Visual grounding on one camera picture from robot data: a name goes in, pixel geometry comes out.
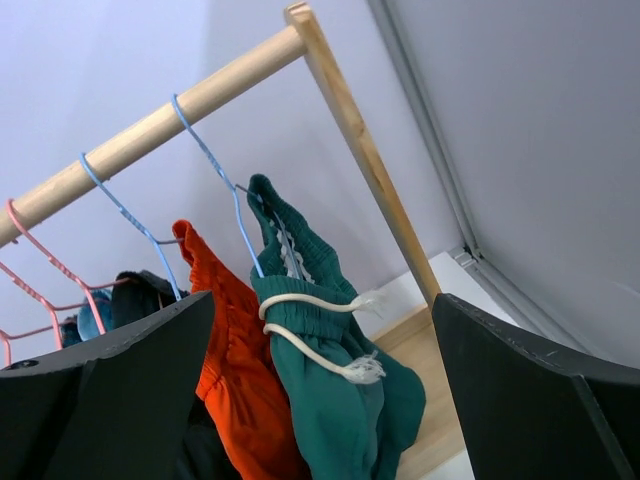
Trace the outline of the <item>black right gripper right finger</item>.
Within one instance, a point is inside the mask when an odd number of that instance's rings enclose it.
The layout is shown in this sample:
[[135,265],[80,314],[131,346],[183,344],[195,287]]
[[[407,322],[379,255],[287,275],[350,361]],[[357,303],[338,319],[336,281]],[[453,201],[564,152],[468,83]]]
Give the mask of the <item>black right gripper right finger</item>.
[[638,478],[638,369],[453,294],[437,296],[432,318],[476,478]]

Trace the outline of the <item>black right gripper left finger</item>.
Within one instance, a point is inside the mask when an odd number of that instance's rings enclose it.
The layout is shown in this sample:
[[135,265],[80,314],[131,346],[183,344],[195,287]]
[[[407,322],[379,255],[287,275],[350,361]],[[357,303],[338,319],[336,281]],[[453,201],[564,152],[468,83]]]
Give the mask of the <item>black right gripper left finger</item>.
[[214,311],[200,292],[2,370],[2,478],[170,478]]

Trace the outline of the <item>light blue shorts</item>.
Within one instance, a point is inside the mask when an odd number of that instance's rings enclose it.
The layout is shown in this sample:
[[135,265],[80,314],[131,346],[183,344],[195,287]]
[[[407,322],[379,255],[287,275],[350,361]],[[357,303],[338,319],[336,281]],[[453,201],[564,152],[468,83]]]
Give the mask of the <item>light blue shorts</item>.
[[[91,293],[104,329],[110,331],[113,328],[111,291],[100,289],[92,290]],[[101,335],[94,312],[88,301],[85,301],[76,315],[67,317],[60,325],[59,330],[63,348],[71,347]]]

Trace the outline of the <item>dark navy shorts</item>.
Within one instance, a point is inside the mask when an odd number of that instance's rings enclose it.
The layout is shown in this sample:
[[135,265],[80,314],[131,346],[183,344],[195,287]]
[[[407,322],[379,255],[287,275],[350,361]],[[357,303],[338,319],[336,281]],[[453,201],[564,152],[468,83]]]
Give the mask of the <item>dark navy shorts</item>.
[[113,328],[143,319],[175,302],[168,280],[147,270],[121,272],[111,295]]

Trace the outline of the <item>orange shorts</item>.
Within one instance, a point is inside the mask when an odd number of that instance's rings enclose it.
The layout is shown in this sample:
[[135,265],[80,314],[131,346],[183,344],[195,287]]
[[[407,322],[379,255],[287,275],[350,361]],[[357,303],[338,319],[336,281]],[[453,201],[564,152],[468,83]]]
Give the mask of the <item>orange shorts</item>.
[[196,394],[231,464],[244,479],[309,479],[255,292],[223,264],[190,222],[178,220],[172,230],[190,266],[191,291],[210,292],[214,299]]

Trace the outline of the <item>blue wire hanger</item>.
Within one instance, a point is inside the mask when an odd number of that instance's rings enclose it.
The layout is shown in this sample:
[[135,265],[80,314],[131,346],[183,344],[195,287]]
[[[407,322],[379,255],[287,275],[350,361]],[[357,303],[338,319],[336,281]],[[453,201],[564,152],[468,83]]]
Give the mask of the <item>blue wire hanger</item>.
[[178,286],[176,277],[171,269],[169,262],[167,260],[166,255],[163,252],[164,245],[177,245],[182,241],[182,238],[171,239],[171,240],[158,240],[150,230],[144,226],[117,198],[116,196],[106,187],[103,181],[98,177],[93,168],[90,166],[86,154],[84,152],[80,153],[79,158],[80,164],[85,170],[85,173],[90,177],[90,179],[94,182],[95,186],[99,188],[104,195],[116,206],[119,213],[137,230],[139,231],[145,238],[149,240],[152,244],[155,252],[159,256],[161,263],[167,273],[168,281],[171,287],[171,290],[174,294],[176,300],[181,300],[183,298],[181,294],[181,290]]
[[241,213],[240,198],[239,198],[238,191],[244,192],[249,197],[254,197],[260,203],[263,202],[262,197],[257,195],[257,194],[254,194],[254,193],[250,192],[247,188],[245,188],[245,187],[243,187],[243,186],[241,186],[241,185],[239,185],[237,183],[233,183],[229,179],[229,177],[226,175],[226,172],[224,171],[223,167],[221,166],[221,164],[218,162],[218,160],[214,156],[213,152],[209,149],[209,147],[206,145],[204,140],[198,135],[198,133],[194,130],[192,124],[186,118],[186,115],[185,115],[183,109],[179,105],[178,95],[177,94],[173,94],[171,96],[171,105],[172,105],[176,115],[179,117],[179,119],[181,120],[182,124],[184,125],[184,129],[192,136],[192,138],[198,144],[199,148],[203,151],[204,155],[206,156],[206,158],[208,159],[208,161],[210,162],[210,164],[212,165],[212,167],[214,168],[214,170],[216,171],[218,176],[222,179],[222,181],[224,182],[224,184],[227,187],[227,189],[231,192],[231,195],[233,197],[233,202],[234,202],[236,223],[237,223],[238,228],[239,228],[239,230],[241,232],[243,241],[244,241],[244,243],[245,243],[245,245],[246,245],[246,247],[248,249],[248,252],[249,252],[249,254],[251,256],[251,259],[252,259],[252,261],[254,263],[256,271],[257,271],[259,277],[263,278],[264,277],[264,272],[263,272],[262,266],[261,266],[261,264],[260,264],[260,262],[258,260],[256,251],[253,248],[253,245],[251,243],[251,240],[249,239],[246,227],[244,225],[244,221],[243,221],[242,213]]

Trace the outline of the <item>green shorts with drawstring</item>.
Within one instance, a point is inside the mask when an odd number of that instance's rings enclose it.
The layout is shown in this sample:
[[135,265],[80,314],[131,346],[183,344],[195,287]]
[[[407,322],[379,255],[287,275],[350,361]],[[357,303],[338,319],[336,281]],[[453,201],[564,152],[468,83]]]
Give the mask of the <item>green shorts with drawstring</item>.
[[247,201],[264,242],[251,284],[312,477],[395,478],[426,407],[419,376],[365,336],[336,251],[265,175]]

